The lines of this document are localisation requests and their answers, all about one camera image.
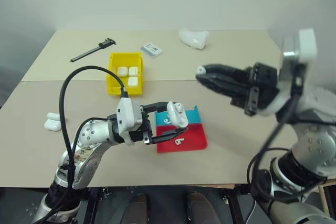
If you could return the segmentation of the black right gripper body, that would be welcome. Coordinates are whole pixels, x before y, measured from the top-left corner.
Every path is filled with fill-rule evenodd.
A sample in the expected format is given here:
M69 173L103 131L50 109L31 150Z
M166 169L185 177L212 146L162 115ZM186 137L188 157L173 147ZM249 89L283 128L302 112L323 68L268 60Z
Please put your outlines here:
M265 109L279 92L277 69L259 62L244 70L235 70L233 80L236 93L230 103L247 115Z

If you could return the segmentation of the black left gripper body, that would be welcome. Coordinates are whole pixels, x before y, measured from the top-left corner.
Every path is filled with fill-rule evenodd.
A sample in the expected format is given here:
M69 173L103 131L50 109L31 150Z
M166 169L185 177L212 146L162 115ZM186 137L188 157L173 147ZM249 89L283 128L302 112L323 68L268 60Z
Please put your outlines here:
M149 113L155 112L154 104L140 106L142 124L135 131L129 132L133 142L143 141L146 145L154 144L151 123L149 120Z

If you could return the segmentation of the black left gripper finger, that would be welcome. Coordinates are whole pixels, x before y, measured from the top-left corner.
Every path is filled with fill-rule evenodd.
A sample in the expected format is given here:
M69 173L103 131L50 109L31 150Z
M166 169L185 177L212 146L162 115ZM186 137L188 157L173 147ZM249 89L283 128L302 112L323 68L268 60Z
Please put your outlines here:
M164 112L167 111L168 102L156 102L143 106L143 111L146 113Z
M186 127L186 128L178 128L178 129L165 131L165 132L163 132L163 134L161 134L159 136L151 137L151 139L149 140L149 145L169 141L169 140L181 135L182 133L184 133L187 130L188 130L188 128Z

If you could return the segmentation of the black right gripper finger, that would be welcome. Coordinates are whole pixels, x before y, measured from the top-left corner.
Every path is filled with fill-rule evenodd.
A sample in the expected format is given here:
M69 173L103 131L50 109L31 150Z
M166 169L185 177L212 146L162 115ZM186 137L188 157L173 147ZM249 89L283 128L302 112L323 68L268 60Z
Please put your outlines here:
M246 70L221 64L203 65L203 68L205 69L205 73L207 75L211 74L217 77L228 77L236 82L242 83L247 83L248 81L248 72Z
M248 74L233 75L219 73L196 74L197 81L208 89L227 97L246 100L249 92Z

